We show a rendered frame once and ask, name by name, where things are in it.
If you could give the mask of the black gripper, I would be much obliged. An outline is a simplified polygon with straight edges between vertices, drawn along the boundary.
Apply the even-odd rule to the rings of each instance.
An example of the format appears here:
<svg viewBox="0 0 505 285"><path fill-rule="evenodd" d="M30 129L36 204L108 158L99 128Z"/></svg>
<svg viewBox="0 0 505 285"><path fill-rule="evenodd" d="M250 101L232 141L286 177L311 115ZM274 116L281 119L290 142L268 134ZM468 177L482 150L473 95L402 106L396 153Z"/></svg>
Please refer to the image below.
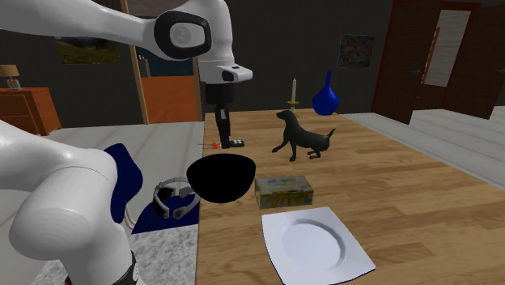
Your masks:
<svg viewBox="0 0 505 285"><path fill-rule="evenodd" d="M230 143L230 117L227 105L235 99L235 84L209 84L205 85L206 103L214 106L216 114L217 127L222 149L231 147Z"/></svg>

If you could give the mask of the black bowl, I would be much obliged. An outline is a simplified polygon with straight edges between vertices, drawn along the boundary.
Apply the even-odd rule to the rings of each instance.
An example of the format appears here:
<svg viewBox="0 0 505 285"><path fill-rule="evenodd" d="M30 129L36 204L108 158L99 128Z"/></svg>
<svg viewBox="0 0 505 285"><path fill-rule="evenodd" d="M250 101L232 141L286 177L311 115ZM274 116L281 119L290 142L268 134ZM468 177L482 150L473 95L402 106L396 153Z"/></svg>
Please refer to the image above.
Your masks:
<svg viewBox="0 0 505 285"><path fill-rule="evenodd" d="M212 203L229 203L243 197L255 174L256 164L252 159L231 153L202 157L186 171L194 192Z"/></svg>

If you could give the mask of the black dog figure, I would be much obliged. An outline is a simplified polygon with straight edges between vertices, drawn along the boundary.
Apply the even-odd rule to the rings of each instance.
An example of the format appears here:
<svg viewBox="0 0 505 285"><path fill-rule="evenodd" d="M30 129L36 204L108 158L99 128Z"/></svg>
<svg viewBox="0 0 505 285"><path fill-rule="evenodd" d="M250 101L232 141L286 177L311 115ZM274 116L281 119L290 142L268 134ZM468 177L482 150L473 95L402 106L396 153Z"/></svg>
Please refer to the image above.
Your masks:
<svg viewBox="0 0 505 285"><path fill-rule="evenodd" d="M310 148L308 155L311 160L320 158L320 153L329 149L330 139L335 129L330 130L326 135L306 131L291 110L283 110L276 113L276 116L285 121L285 128L282 143L272 150L273 153L290 143L292 150L290 161L294 162L297 157L297 147Z"/></svg>

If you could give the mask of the white candle in yellow holder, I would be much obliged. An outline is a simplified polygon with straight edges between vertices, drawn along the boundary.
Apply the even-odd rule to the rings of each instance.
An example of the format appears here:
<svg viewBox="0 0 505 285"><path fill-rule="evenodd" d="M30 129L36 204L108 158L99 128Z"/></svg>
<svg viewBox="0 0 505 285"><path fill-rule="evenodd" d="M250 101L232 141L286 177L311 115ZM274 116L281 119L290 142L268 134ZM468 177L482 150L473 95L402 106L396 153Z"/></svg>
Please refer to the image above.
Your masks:
<svg viewBox="0 0 505 285"><path fill-rule="evenodd" d="M293 78L291 84L291 99L287 101L287 103L290 105L290 110L293 113L295 113L295 106L299 103L296 100L296 88L297 88L297 80L296 78Z"/></svg>

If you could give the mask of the patterned tissue box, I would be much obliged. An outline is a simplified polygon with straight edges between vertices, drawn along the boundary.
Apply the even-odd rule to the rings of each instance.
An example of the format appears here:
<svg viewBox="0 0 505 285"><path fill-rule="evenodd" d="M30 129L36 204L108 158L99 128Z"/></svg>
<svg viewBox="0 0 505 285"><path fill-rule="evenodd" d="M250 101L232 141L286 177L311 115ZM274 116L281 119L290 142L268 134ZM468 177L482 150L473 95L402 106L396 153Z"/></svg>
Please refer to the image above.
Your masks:
<svg viewBox="0 0 505 285"><path fill-rule="evenodd" d="M312 205L314 190L304 176L255 179L260 209Z"/></svg>

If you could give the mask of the white and black headphones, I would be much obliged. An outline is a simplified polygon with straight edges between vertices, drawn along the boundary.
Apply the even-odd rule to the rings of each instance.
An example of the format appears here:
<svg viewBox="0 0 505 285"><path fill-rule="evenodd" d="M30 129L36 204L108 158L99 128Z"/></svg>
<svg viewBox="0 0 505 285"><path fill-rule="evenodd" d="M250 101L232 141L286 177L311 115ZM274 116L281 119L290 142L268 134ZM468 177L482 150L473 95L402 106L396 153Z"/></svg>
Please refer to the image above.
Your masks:
<svg viewBox="0 0 505 285"><path fill-rule="evenodd" d="M186 184L188 184L188 180L186 177L173 177L171 179L168 179L166 181L162 181L160 183L157 184L157 186L155 187L155 191L153 193L153 204L156 204L159 209L161 210L161 212L163 213L163 217L165 219L169 219L170 218L170 208L167 207L163 201L160 199L159 197L159 192L162 188L164 188L166 185L169 185L171 183L179 183L179 182L184 182ZM191 201L190 204L188 204L187 206L182 206L180 208L177 208L175 209L173 212L172 212L172 216L175 218L175 219L181 219L182 217L184 217L186 214L188 214L199 202L200 202L200 196L198 194L196 194L196 192L189 186L188 187L188 190L185 190L183 195L181 196L180 195L180 189L175 189L174 191L172 191L171 193L171 196L181 196L182 198L184 198L185 196L187 196L188 194L193 194L194 195L194 198L193 200Z"/></svg>

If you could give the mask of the blue vase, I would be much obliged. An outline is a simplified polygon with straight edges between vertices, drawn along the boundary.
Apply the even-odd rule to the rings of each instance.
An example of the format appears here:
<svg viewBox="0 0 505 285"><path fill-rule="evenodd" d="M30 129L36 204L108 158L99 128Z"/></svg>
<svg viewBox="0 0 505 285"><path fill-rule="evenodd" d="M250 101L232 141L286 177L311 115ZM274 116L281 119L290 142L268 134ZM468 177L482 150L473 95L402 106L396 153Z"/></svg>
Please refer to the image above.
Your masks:
<svg viewBox="0 0 505 285"><path fill-rule="evenodd" d="M336 112L340 100L331 88L332 72L326 74L325 85L313 96L312 107L314 111L321 116L329 116Z"/></svg>

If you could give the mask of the dark blue chair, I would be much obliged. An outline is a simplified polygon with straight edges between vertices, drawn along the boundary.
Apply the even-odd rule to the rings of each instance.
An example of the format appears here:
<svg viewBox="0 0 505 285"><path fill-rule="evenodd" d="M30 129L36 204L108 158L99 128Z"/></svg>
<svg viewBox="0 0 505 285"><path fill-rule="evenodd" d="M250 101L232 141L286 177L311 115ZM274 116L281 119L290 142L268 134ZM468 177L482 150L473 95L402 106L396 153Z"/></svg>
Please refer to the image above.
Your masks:
<svg viewBox="0 0 505 285"><path fill-rule="evenodd" d="M133 161L125 146L121 143L112 145L105 149L111 155L117 165L117 183L114 186L111 200L111 216L114 222L121 223L125 218L125 210L127 203L139 193L143 184L142 172L136 163ZM193 194L188 194L184 198L185 190L188 190L190 185L184 182L171 183L162 188L159 192L159 197L163 203L170 208L170 218L165 219L163 213L156 204L149 203L142 213L139 215L134 228L133 234L153 232L169 228L179 228L197 224L199 222L199 206L200 202L184 217L175 219L172 212L182 206L187 206L194 198ZM172 191L180 189L179 196L171 196Z"/></svg>

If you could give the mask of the grey speckled robot stand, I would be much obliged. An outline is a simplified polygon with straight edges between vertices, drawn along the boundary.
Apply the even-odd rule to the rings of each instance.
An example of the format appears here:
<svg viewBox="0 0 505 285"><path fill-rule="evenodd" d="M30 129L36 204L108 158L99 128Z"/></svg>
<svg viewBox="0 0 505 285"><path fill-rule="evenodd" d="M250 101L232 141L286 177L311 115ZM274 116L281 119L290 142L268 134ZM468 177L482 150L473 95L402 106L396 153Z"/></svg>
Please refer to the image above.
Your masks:
<svg viewBox="0 0 505 285"><path fill-rule="evenodd" d="M146 285L196 285L196 224L129 235Z"/></svg>

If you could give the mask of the white square plate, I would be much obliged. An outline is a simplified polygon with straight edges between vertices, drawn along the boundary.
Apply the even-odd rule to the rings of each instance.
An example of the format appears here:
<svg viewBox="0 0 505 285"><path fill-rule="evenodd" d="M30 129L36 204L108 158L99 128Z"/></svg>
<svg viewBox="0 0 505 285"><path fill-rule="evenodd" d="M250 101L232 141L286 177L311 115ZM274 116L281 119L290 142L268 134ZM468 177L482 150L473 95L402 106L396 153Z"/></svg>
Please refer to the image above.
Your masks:
<svg viewBox="0 0 505 285"><path fill-rule="evenodd" d="M283 285L338 285L376 269L329 207L261 217L265 247Z"/></svg>

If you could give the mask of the dark brown door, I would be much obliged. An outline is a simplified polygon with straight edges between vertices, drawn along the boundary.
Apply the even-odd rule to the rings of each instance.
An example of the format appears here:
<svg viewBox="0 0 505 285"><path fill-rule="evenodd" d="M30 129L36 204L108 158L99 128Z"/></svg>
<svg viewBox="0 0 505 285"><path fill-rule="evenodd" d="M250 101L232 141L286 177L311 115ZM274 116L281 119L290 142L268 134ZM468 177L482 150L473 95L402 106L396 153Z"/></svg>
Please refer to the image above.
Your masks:
<svg viewBox="0 0 505 285"><path fill-rule="evenodd" d="M393 0L371 110L409 124L418 99L439 15L469 11L446 87L434 88L435 105L487 119L505 87L505 0L481 2Z"/></svg>

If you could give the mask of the orange dresser with lamp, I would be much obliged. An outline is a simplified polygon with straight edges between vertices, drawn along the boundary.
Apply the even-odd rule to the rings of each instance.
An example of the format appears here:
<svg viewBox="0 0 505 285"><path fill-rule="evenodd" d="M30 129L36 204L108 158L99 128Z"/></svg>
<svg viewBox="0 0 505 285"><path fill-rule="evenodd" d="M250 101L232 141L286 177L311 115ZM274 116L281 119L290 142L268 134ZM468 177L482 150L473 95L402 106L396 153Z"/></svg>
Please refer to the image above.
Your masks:
<svg viewBox="0 0 505 285"><path fill-rule="evenodd" d="M60 130L62 125L47 87L21 87L16 65L0 65L0 78L7 88L0 88L0 120L28 133L41 136Z"/></svg>

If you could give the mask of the wooden door frame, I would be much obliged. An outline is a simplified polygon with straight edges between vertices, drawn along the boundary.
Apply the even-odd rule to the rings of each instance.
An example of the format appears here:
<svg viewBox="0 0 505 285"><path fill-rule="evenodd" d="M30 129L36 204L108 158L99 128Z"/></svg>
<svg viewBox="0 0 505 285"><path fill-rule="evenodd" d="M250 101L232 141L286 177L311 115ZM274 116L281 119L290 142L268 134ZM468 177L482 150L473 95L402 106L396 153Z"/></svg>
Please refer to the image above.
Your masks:
<svg viewBox="0 0 505 285"><path fill-rule="evenodd" d="M202 98L197 59L192 59L193 75L143 79L136 47L129 45L142 123L202 121Z"/></svg>

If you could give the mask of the colourful abstract wall picture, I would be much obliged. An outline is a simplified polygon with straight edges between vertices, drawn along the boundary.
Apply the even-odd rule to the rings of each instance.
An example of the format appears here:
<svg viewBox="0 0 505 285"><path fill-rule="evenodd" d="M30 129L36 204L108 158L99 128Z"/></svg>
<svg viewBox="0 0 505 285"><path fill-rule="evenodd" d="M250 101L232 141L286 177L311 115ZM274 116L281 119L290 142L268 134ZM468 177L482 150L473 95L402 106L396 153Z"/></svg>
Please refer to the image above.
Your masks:
<svg viewBox="0 0 505 285"><path fill-rule="evenodd" d="M375 38L375 36L369 35L342 34L337 67L369 67Z"/></svg>

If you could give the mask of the landscape wall picture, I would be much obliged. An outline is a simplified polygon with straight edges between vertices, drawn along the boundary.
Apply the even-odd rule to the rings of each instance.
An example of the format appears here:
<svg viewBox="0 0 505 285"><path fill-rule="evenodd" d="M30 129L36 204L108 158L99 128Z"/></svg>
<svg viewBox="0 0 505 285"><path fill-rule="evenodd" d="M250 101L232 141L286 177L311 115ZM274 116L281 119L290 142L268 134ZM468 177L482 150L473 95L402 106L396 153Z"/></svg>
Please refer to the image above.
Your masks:
<svg viewBox="0 0 505 285"><path fill-rule="evenodd" d="M120 62L116 43L94 37L56 37L62 64L99 65Z"/></svg>

